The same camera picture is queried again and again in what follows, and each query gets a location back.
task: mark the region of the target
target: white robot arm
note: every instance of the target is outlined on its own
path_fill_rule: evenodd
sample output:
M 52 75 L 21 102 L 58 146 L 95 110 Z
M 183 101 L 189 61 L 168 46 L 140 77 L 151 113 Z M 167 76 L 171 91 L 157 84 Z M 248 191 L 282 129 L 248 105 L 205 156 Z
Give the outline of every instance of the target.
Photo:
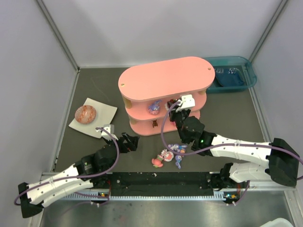
M 231 157 L 247 163 L 229 163 L 221 170 L 222 179 L 237 183 L 248 180 L 269 180 L 285 186 L 296 186 L 299 161 L 273 147 L 283 148 L 299 157 L 299 155 L 282 139 L 273 142 L 247 142 L 209 133 L 204 125 L 195 117 L 189 117 L 190 109 L 195 105 L 191 95 L 181 96 L 181 100 L 167 102 L 170 109 L 169 120 L 176 124 L 183 143 L 191 143 L 191 149 L 199 155 L 213 157 Z
M 61 173 L 44 181 L 19 184 L 20 205 L 24 218 L 40 213 L 43 208 L 71 193 L 106 186 L 107 174 L 102 174 L 102 172 L 107 171 L 117 158 L 117 149 L 112 139 L 116 140 L 119 153 L 128 153 L 137 149 L 139 137 L 122 133 L 122 137 L 117 138 L 114 135 L 113 125 L 105 125 L 101 136 L 107 145 L 96 153 L 83 157 Z

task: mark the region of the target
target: teal plastic tray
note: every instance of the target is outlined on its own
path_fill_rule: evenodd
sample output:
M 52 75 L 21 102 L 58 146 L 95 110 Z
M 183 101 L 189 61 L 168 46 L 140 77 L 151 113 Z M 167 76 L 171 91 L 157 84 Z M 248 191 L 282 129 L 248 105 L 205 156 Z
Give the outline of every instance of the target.
M 252 65 L 249 60 L 231 56 L 231 57 L 212 57 L 204 58 L 211 65 L 216 68 L 237 68 L 239 70 L 239 75 L 244 81 L 244 85 L 236 87 L 222 87 L 219 82 L 214 79 L 212 85 L 207 89 L 207 93 L 226 93 L 226 92 L 239 92 L 244 91 L 247 88 L 253 87 L 257 82 L 257 76 L 255 75 Z

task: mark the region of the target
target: gray wall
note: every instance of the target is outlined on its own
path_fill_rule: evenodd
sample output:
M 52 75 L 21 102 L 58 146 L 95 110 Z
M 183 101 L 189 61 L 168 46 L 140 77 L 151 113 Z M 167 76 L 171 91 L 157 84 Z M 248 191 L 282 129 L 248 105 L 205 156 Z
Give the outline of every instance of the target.
M 0 226 L 25 227 L 21 182 L 49 171 L 75 71 L 34 0 L 0 1 Z
M 81 67 L 249 58 L 281 0 L 44 0 Z
M 254 61 L 256 90 L 273 137 L 303 157 L 303 1 L 291 0 Z M 299 183 L 303 198 L 303 183 Z

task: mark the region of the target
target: square plate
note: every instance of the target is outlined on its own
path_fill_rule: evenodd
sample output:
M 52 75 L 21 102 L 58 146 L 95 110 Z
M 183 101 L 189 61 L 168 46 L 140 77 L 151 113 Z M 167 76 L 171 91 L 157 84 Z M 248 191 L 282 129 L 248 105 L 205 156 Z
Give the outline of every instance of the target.
M 89 124 L 81 124 L 74 118 L 69 126 L 89 136 L 101 138 L 101 132 L 96 131 L 95 128 L 110 124 L 118 108 L 97 102 L 91 98 L 87 98 L 83 105 L 91 105 L 96 109 L 97 114 L 95 120 Z

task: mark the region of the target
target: toy figure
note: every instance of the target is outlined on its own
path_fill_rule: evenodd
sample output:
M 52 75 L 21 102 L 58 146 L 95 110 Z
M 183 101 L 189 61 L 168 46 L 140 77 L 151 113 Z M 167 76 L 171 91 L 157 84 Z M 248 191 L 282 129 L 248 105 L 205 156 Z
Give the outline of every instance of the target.
M 150 114 L 157 115 L 160 112 L 160 106 L 159 106 L 160 102 L 162 102 L 162 100 L 157 100 L 156 102 L 154 102 L 148 107 L 148 111 L 150 112 Z
M 157 158 L 153 158 L 152 159 L 152 164 L 155 168 L 161 168 L 163 166 L 162 160 L 163 160 L 163 156 L 161 155 L 157 155 Z
M 176 156 L 176 166 L 179 168 L 179 169 L 181 169 L 181 165 L 180 165 L 180 162 L 182 161 L 182 157 L 181 157 L 181 155 L 177 155 Z
M 158 126 L 157 120 L 152 121 L 152 127 L 154 128 L 154 127 L 157 127 L 157 126 Z
M 179 152 L 181 154 L 184 154 L 185 153 L 185 148 L 187 148 L 187 145 L 179 145 L 179 144 L 169 144 L 169 148 L 176 151 L 176 152 Z
M 161 152 L 161 156 L 163 156 L 164 161 L 170 162 L 174 158 L 174 153 L 172 153 L 171 151 L 167 151 L 166 149 L 164 149 Z

